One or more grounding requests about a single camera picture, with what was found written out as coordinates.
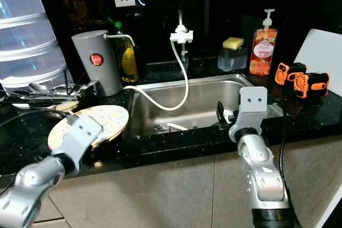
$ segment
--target black countertop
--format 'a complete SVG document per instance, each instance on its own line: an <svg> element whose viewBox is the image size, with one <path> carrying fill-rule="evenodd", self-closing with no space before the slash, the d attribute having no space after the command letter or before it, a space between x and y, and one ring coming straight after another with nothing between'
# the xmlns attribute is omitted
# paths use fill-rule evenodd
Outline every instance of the black countertop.
<svg viewBox="0 0 342 228"><path fill-rule="evenodd" d="M300 99L293 95L291 87L274 83L274 76L254 76L245 70L254 84L268 89L268 104L285 106L290 114L286 141L298 141L342 133L342 97L329 92L325 97ZM177 62L148 64L139 67L139 84L183 79ZM189 64L189 78L229 74L217 68L217 59L194 59ZM102 98L99 105L128 107L131 92L124 90L117 95ZM0 123L18 115L14 107L0 107ZM24 166L37 162L50 154L47 139L58 121L39 115L13 121L0 130L0 188ZM283 131L283 118L263 120L262 135L269 145L279 144ZM80 176L144 166L148 164L194 158L198 156L231 152L236 144L228 137L228 131L208 127L188 131L143 136L134 139L121 137L102 143L86 162L96 162L90 171L83 166Z"/></svg>

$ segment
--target orange power tool battery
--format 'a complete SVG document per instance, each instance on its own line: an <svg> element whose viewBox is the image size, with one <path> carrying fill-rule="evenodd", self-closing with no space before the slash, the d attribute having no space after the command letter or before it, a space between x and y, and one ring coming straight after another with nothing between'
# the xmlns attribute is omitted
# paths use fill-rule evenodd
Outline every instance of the orange power tool battery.
<svg viewBox="0 0 342 228"><path fill-rule="evenodd" d="M326 96L329 80L329 73L297 73L293 84L294 94L300 98Z"/></svg>
<svg viewBox="0 0 342 228"><path fill-rule="evenodd" d="M293 82L297 73L305 73L306 65L296 62L295 64L285 64L281 62L278 65L275 81L279 85L284 85L286 82Z"/></svg>

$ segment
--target pump bottle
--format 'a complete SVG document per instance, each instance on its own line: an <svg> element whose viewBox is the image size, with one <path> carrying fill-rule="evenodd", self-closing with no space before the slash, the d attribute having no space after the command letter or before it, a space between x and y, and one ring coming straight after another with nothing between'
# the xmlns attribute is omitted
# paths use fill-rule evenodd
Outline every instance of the pump bottle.
<svg viewBox="0 0 342 228"><path fill-rule="evenodd" d="M252 46L252 56L250 62L250 73L255 75L268 75L273 49L276 42L277 29L270 28L272 20L271 12L274 9L265 9L267 13L266 19L263 21L264 28L257 29L254 33Z"/></svg>

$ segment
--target hand soap bottle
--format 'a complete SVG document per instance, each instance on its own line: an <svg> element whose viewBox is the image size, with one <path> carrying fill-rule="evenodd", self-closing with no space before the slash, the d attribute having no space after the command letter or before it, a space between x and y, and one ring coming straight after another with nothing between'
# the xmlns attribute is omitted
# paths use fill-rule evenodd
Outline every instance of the hand soap bottle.
<svg viewBox="0 0 342 228"><path fill-rule="evenodd" d="M255 75L268 75L271 66L273 49L276 42L277 30L269 28L272 25L270 18L274 9L265 9L267 18L264 19L263 29L257 29L254 33L250 73Z"/></svg>
<svg viewBox="0 0 342 228"><path fill-rule="evenodd" d="M117 35L124 34L121 22L115 22L115 27ZM131 41L127 37L122 37L115 38L114 42L122 80L125 82L136 82L138 80L138 69Z"/></svg>

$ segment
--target plate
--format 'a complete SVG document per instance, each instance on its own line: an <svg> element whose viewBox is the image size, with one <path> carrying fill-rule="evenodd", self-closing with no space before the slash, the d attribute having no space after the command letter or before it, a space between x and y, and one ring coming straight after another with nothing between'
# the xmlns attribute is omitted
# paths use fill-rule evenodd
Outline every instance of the plate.
<svg viewBox="0 0 342 228"><path fill-rule="evenodd" d="M117 105L99 105L82 109L75 113L76 115L88 115L103 127L103 131L91 144L94 149L105 140L112 140L117 137L128 123L128 111ZM69 132L70 125L66 119L61 120L50 131L48 137L48 146L53 151L62 143L64 135Z"/></svg>

